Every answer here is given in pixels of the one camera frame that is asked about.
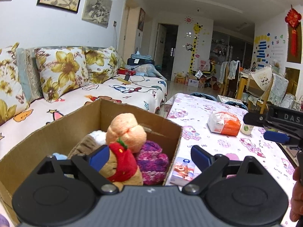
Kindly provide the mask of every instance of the metal screw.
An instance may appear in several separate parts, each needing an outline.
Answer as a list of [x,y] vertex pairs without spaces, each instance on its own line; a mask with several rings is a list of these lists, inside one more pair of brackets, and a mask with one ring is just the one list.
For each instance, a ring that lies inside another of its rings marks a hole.
[[199,189],[200,189],[200,187],[196,184],[187,184],[184,187],[184,190],[188,193],[196,193],[199,191]]
[[113,184],[104,184],[101,187],[101,190],[106,192],[106,193],[113,193],[116,190],[116,186]]

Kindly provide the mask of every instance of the tissue box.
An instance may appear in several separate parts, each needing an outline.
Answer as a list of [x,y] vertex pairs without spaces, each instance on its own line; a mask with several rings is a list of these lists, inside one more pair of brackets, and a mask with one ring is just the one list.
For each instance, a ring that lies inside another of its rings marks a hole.
[[211,132],[222,135],[237,136],[241,128],[241,122],[237,116],[228,112],[212,112],[207,125]]

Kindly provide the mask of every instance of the red decoration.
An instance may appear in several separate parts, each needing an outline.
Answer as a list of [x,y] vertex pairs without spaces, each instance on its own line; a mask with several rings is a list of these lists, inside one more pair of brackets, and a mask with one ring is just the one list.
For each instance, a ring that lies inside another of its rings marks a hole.
[[290,11],[288,12],[287,16],[285,17],[285,22],[292,28],[291,31],[291,54],[293,56],[297,55],[297,48],[298,48],[298,35],[297,35],[297,31],[296,28],[299,25],[299,21],[302,19],[302,16],[300,13],[298,13],[295,9],[292,8]]

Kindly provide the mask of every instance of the floor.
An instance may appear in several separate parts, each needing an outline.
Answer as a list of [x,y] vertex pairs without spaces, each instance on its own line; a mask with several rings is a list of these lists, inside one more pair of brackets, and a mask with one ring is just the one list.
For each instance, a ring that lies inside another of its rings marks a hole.
[[[171,81],[166,81],[167,82],[167,96],[166,96],[166,101],[168,101],[171,97],[173,97],[177,93],[184,93],[184,94],[191,94],[193,92],[199,92],[199,93],[204,93],[208,95],[212,95],[215,98],[217,98],[217,95],[219,91],[213,90],[212,88],[198,88],[198,87],[193,87],[193,86],[187,86],[184,84],[180,83],[175,83]],[[162,105],[160,107],[160,110],[157,112],[158,115],[161,117],[167,117],[167,113],[164,112],[164,106]]]

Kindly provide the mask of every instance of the floral cushion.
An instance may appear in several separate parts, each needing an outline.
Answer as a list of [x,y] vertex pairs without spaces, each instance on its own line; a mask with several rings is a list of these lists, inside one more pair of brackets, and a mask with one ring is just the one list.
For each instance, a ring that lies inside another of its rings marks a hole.
[[16,48],[19,43],[0,49],[0,125],[27,109],[19,80]]
[[36,63],[44,98],[49,102],[64,93],[89,84],[85,56],[81,48],[36,48]]
[[89,80],[93,83],[104,83],[116,76],[120,68],[119,56],[114,48],[86,50],[85,58]]

